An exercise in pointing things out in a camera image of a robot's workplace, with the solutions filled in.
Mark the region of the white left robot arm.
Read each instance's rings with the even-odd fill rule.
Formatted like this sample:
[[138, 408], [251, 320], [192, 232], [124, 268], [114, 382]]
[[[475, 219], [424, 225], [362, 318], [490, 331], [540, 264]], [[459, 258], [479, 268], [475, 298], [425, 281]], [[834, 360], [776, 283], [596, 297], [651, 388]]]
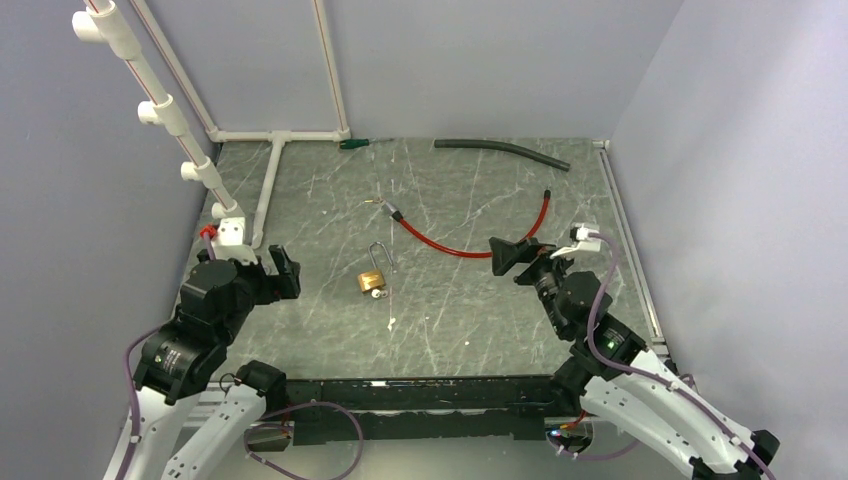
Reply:
[[138, 363], [124, 369], [130, 407], [105, 478], [205, 479], [249, 426], [285, 411], [285, 373], [252, 360], [236, 371], [193, 434], [180, 440], [248, 315], [301, 293], [299, 263], [279, 245], [269, 253], [273, 274], [261, 262], [243, 265], [200, 253], [172, 318], [136, 341]]

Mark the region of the brass padlock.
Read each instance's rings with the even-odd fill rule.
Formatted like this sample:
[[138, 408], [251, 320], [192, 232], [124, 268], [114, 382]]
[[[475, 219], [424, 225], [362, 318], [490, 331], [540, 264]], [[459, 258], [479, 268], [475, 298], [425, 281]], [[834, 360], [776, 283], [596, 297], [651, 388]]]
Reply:
[[357, 276], [358, 285], [363, 295], [370, 295], [370, 291], [373, 289], [384, 289], [388, 291], [387, 281], [384, 272], [378, 265], [376, 255], [374, 253], [375, 248], [380, 248], [382, 250], [391, 268], [395, 267], [394, 258], [388, 247], [380, 241], [372, 242], [367, 248], [367, 253], [371, 261], [372, 268], [363, 273], [360, 273]]

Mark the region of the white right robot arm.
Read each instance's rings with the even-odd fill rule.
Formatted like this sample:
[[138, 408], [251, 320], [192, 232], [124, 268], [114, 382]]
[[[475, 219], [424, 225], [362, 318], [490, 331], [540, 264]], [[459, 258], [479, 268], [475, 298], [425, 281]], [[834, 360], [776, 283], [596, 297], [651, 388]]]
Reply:
[[750, 430], [710, 405], [634, 330], [609, 313], [608, 279], [571, 271], [565, 249], [535, 238], [493, 237], [491, 268], [532, 287], [570, 356], [551, 378], [557, 411], [605, 420], [690, 479], [772, 479], [779, 439]]

